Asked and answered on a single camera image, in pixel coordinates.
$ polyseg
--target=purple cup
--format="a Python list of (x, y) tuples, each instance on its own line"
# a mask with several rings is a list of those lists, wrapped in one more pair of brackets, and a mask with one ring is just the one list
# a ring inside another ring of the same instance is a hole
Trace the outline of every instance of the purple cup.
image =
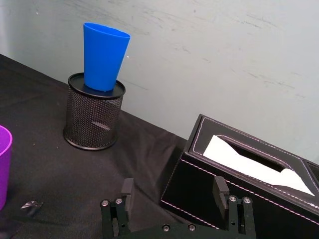
[(0, 125), (0, 210), (6, 201), (11, 158), (12, 135)]

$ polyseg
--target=black bracket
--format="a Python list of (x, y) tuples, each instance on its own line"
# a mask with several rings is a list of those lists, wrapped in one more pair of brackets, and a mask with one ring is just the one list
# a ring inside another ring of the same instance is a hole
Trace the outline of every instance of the black bracket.
[[(133, 206), (134, 179), (124, 180), (121, 196), (114, 201), (108, 199), (100, 203), (102, 213), (102, 234), (103, 239), (112, 239), (130, 233), (129, 218)], [(116, 234), (114, 221), (117, 221), (119, 232)]]
[(251, 198), (238, 199), (234, 195), (229, 195), (225, 179), (220, 176), (214, 177), (213, 196), (226, 222), (227, 230), (256, 238), (253, 200)]

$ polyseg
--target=white tissue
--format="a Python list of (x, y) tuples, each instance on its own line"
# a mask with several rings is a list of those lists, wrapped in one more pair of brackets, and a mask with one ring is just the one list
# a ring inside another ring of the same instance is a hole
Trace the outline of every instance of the white tissue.
[(265, 183), (287, 186), (314, 196), (301, 177), (293, 170), (285, 168), (283, 171), (278, 172), (252, 159), (241, 156), (228, 143), (215, 135), (206, 148), (204, 156)]

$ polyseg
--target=cup rim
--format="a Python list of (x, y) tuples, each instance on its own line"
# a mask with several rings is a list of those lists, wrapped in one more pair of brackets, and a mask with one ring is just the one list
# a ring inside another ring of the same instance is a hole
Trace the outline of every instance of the cup rim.
[[(120, 33), (120, 35), (116, 35), (116, 34), (112, 34), (112, 33), (106, 33), (106, 32), (97, 30), (97, 29), (93, 28), (91, 25), (101, 26), (101, 27), (105, 27), (105, 28), (109, 28), (109, 29), (115, 30), (116, 32)], [(122, 37), (122, 38), (130, 38), (131, 37), (126, 32), (120, 31), (120, 30), (118, 30), (116, 28), (113, 28), (113, 27), (109, 27), (109, 26), (105, 26), (105, 25), (102, 25), (102, 24), (94, 23), (94, 22), (85, 22), (84, 26), (89, 28), (89, 29), (91, 29), (91, 30), (98, 31), (98, 32), (100, 32), (102, 34), (107, 34), (107, 35), (117, 36), (117, 37)]]
[(10, 132), (7, 128), (5, 128), (4, 126), (0, 125), (0, 128), (1, 128), (1, 129), (4, 129), (4, 130), (9, 134), (9, 137), (10, 137), (10, 141), (9, 141), (7, 147), (6, 147), (2, 152), (0, 152), (0, 157), (1, 157), (4, 153), (6, 153), (6, 152), (8, 151), (8, 149), (9, 149), (9, 148), (11, 147), (11, 145), (12, 145), (12, 134), (11, 134), (11, 132)]

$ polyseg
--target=metal mount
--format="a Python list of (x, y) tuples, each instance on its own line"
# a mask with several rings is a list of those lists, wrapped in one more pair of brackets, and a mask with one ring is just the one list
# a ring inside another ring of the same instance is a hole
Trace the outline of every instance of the metal mount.
[[(229, 195), (229, 188), (223, 177), (214, 178), (213, 195), (226, 222), (227, 231), (197, 224), (164, 224), (150, 229), (131, 233), (128, 227), (134, 198), (134, 180), (127, 178), (121, 190), (121, 196), (114, 201), (102, 200), (103, 239), (256, 239), (253, 218), (253, 201), (244, 197), (238, 199)], [(117, 220), (118, 234), (114, 227)]]
[(234, 195), (229, 195), (225, 179), (220, 176), (214, 177), (213, 195), (226, 222), (226, 229), (230, 232), (256, 238), (253, 200), (248, 197), (238, 199)]
[[(124, 180), (121, 196), (114, 201), (104, 199), (100, 203), (102, 213), (102, 234), (103, 239), (112, 239), (130, 233), (128, 226), (134, 198), (134, 179)], [(119, 227), (118, 234), (114, 228), (114, 221), (117, 220)]]

